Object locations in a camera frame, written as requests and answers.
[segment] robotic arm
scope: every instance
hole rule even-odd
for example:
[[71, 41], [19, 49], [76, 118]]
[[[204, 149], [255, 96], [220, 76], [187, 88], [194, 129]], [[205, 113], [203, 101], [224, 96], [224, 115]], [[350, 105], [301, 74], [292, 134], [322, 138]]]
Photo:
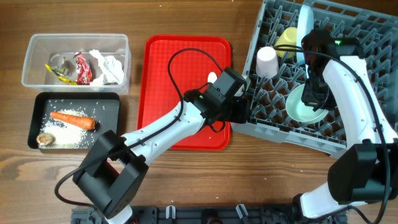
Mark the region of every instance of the robotic arm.
[[386, 168], [382, 141], [376, 128], [371, 103], [377, 111], [382, 133], [389, 151], [391, 184], [389, 200], [398, 194], [397, 133], [390, 127], [369, 82], [366, 61], [357, 39], [332, 39], [326, 30], [313, 30], [303, 39], [303, 49], [320, 52], [351, 67], [362, 79], [371, 95], [367, 98], [356, 77], [336, 60], [305, 54], [310, 77], [305, 84], [302, 101], [307, 106], [339, 108], [347, 138], [347, 151], [330, 167], [328, 182], [312, 192], [298, 195], [302, 216], [319, 218], [347, 205], [380, 202], [386, 186]]
[[[338, 106], [345, 125], [347, 149], [331, 166], [328, 182], [319, 188], [294, 198], [295, 220], [316, 219], [337, 212], [347, 205], [363, 205], [383, 200], [386, 187], [386, 161], [383, 157], [384, 136], [389, 151], [391, 184], [389, 200], [398, 195], [398, 137], [389, 126], [380, 106], [375, 103], [382, 133], [375, 125], [371, 103], [377, 102], [368, 80], [366, 62], [356, 39], [332, 39], [326, 30], [313, 30], [303, 39], [309, 78], [302, 101], [307, 106], [332, 110]], [[318, 52], [339, 58], [363, 80], [371, 101], [356, 77], [342, 64]], [[204, 93], [190, 90], [171, 112], [152, 124], [117, 137], [112, 131], [104, 133], [95, 142], [81, 166], [86, 168], [73, 176], [74, 183], [95, 204], [108, 223], [120, 224], [132, 215], [129, 202], [133, 199], [153, 160], [179, 140], [191, 136], [215, 121], [245, 123], [249, 117], [249, 102], [234, 96], [245, 80], [240, 74], [226, 68], [214, 84]], [[178, 118], [171, 127], [147, 141], [166, 124]], [[124, 165], [119, 174], [106, 162], [95, 163], [98, 158], [123, 150], [111, 157]]]

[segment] yellow cup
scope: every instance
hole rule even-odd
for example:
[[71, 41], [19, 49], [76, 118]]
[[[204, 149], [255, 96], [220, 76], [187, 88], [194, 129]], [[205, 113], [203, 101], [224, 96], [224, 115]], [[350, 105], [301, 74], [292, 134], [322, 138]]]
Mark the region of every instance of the yellow cup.
[[[282, 44], [289, 44], [289, 45], [296, 46], [296, 40], [297, 40], [297, 28], [289, 27], [279, 37], [279, 40], [276, 42], [275, 47], [277, 47], [278, 45], [282, 45]], [[292, 47], [282, 47], [282, 48], [283, 49], [293, 49]], [[285, 51], [277, 50], [276, 54], [279, 57], [283, 57], [285, 54]], [[294, 54], [295, 54], [295, 52], [289, 52], [289, 54], [287, 55], [287, 58], [293, 57]]]

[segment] clear plastic container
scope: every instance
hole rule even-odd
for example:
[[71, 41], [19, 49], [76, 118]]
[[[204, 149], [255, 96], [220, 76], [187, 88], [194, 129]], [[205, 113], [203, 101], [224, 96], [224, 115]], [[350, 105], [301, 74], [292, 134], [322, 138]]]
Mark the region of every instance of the clear plastic container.
[[[81, 52], [89, 61], [94, 78], [102, 71], [98, 60], [89, 54], [91, 50], [99, 50], [102, 56], [114, 56], [122, 63], [124, 78], [120, 84], [89, 86], [67, 85], [49, 72], [45, 64], [60, 65], [65, 57], [71, 68], [76, 68], [73, 59], [75, 52]], [[22, 71], [22, 84], [35, 88], [37, 91], [67, 91], [67, 92], [115, 92], [120, 95], [129, 93], [131, 75], [131, 53], [128, 37], [124, 34], [35, 34], [30, 38]], [[77, 72], [72, 71], [71, 80], [76, 80]]]

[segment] black tray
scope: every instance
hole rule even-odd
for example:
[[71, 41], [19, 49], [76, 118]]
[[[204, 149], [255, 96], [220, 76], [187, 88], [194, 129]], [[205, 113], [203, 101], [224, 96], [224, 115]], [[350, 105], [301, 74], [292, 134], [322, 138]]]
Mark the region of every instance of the black tray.
[[30, 123], [30, 131], [27, 138], [28, 146], [32, 149], [39, 148], [36, 137], [40, 134], [42, 125], [50, 118], [50, 112], [64, 109], [77, 110], [78, 108], [90, 117], [94, 118], [95, 116], [95, 120], [97, 121], [95, 132], [91, 131], [87, 134], [87, 137], [82, 141], [83, 144], [80, 145], [81, 147], [79, 147], [79, 149], [89, 149], [94, 144], [92, 141], [96, 140], [98, 136], [106, 131], [112, 130], [117, 133], [120, 113], [120, 100], [118, 94], [44, 92], [36, 96], [32, 122]]

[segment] carrot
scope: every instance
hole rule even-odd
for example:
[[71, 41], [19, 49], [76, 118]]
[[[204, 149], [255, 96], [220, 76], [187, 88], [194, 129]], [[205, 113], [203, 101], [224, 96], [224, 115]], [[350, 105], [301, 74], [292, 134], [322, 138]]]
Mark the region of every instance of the carrot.
[[86, 130], [92, 130], [95, 127], [95, 120], [89, 117], [74, 116], [58, 112], [51, 112], [50, 116]]

